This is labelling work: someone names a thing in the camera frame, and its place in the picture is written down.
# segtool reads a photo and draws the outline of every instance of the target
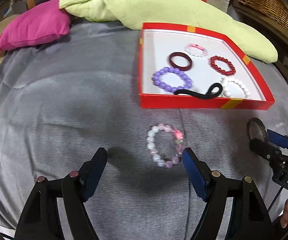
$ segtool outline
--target red box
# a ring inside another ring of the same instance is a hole
[[[260,88],[263,100],[252,100],[242,98],[213,98],[200,99],[187,95],[165,95],[143,93],[143,46],[145,30],[173,30],[186,33],[197,33],[223,42],[234,53],[236,58],[246,67],[251,78],[256,81]],[[139,94],[140,106],[142,108],[222,108],[222,109],[258,109],[267,110],[274,102],[274,97],[265,80],[245,53],[226,35],[189,25],[178,25],[168,23],[144,23],[140,37],[139,51]]]

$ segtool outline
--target dark red bangle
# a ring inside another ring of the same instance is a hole
[[[225,62],[228,67],[230,68],[230,71],[225,71],[223,69],[221,69],[219,66],[217,66],[215,64],[215,60],[219,60],[219,61],[222,61],[222,62]],[[228,61],[228,59],[226,58],[223,58],[223,57],[219,57],[219,56],[213,56],[210,58],[210,66],[216,70],[217,72],[221,73],[222,75],[225,75],[225,76],[231,76],[231,75],[234,75],[236,73],[236,69],[235,67],[233,66],[233,64]]]
[[[186,59],[188,60],[188,65],[187,65],[186,67],[177,66],[177,65],[172,61],[172,58],[173,58],[173,57],[176,57],[176,56],[186,58]],[[169,55],[169,57],[168,57],[168,62],[169,62],[169,64],[170,64],[173,68],[178,68],[178,69],[181,70],[181,71],[190,70],[191,67],[192,67],[192,65],[193,65],[193,61],[191,60],[191,58],[190,58],[187,54],[182,53],[182,52],[173,52],[171,55]]]

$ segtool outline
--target gray bedsheet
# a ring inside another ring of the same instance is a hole
[[[104,147],[108,163],[85,204],[99,238],[189,239],[205,204],[182,164],[166,169],[151,160],[146,133],[161,122],[184,131],[186,145],[211,169],[234,179],[251,176],[269,205],[279,186],[268,163],[250,152],[246,123],[257,116],[288,134],[288,87],[276,68],[252,59],[276,99],[268,111],[141,109],[139,35],[119,22],[81,21],[59,42],[7,54],[0,66],[0,225],[16,227],[38,176],[62,178]],[[171,155],[169,140],[161,134],[157,145]],[[218,239],[224,238],[231,201]]]

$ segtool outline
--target purple beaded bracelet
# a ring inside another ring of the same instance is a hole
[[[171,87],[165,82],[162,82],[160,80],[160,76],[166,73],[174,73],[177,76],[179,76],[180,79],[184,81],[185,83],[184,86]],[[191,78],[187,76],[183,71],[180,71],[178,68],[174,68],[174,67],[165,67],[159,71],[156,71],[151,79],[153,80],[153,83],[155,86],[158,86],[159,88],[164,89],[164,91],[171,92],[171,93],[174,93],[176,90],[179,90],[179,89],[190,89],[192,86]]]
[[[162,158],[155,149],[154,137],[155,134],[159,131],[172,132],[175,137],[176,153],[170,159]],[[157,166],[171,168],[172,166],[180,163],[183,154],[183,139],[184,135],[180,130],[176,129],[175,127],[172,128],[169,125],[165,125],[163,123],[153,126],[151,130],[148,131],[147,148],[151,151],[153,161],[157,162]]]

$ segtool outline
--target pink pillow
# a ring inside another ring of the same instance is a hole
[[[41,3],[19,15],[2,32],[0,51],[57,40],[69,33],[71,20],[59,0]]]

